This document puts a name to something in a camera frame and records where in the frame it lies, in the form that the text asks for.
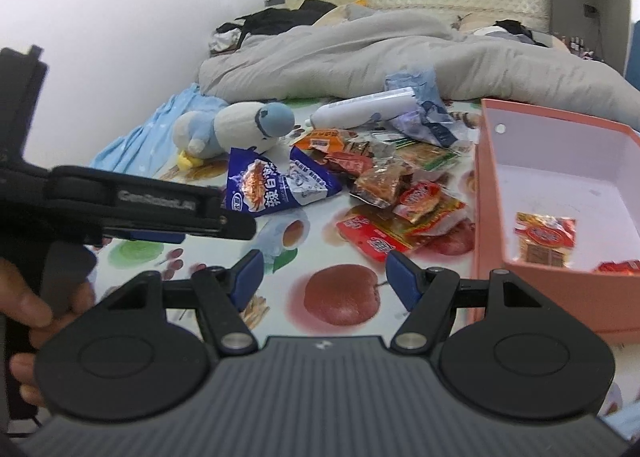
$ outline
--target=gray ribbed panel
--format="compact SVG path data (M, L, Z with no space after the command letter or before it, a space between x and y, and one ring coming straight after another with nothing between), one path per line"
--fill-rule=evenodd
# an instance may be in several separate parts
M429 364L377 338L273 338L227 359L202 390L148 421L56 417L30 457L612 457L626 443L595 418L500 423L456 402Z

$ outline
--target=blue blanket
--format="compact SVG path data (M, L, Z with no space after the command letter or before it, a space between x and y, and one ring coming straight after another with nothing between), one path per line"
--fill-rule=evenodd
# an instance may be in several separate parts
M89 166L108 172L153 177L170 158L177 155L172 141L175 120L187 111L215 111L227 107L225 100L203 96L197 84L172 96L141 126L114 140L92 159Z

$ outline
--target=white bottle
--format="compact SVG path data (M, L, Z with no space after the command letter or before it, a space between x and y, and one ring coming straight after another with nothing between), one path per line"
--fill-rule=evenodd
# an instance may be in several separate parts
M310 121L315 129L353 129L391 120L417 104L414 90L406 87L323 105L311 114Z

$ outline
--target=yellow plush toy foot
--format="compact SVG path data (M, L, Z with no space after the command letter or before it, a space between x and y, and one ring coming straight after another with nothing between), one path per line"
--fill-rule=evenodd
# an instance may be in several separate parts
M202 166L204 164L204 161L199 158L194 158L193 156L187 154L184 150L181 150L178 153L178 159L175 164L178 165L178 168L180 168L180 170L186 171L190 170L191 168Z

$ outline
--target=fruit print tablecloth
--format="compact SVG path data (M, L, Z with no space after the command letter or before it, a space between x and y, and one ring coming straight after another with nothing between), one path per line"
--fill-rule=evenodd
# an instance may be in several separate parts
M296 109L296 121L304 124L318 104ZM477 126L478 102L454 102L449 111L459 113L468 126ZM278 166L286 166L288 148L280 145L268 152ZM171 160L158 173L161 179L200 186L226 184L226 161L181 174ZM462 277L471 275L474 248L475 179L473 152L447 174L443 182L450 192L469 205L469 219L450 234L437 238L411 254L421 267L442 265ZM159 244L114 240L98 252L94 274L98 297L141 271L154 269L166 280L188 278L206 265L229 267L250 249L264 255L264 280L243 317L258 342L270 335L380 335L389 342L406 311L386 284L383 265L364 257L335 228L360 204L347 192L304 208L258 218L252 241L229 241L188 237L182 244ZM192 311L169 310L168 319L195 333ZM456 328L464 325L459 313ZM615 347L618 360L616 383L603 411L629 404L640 394L640 346Z

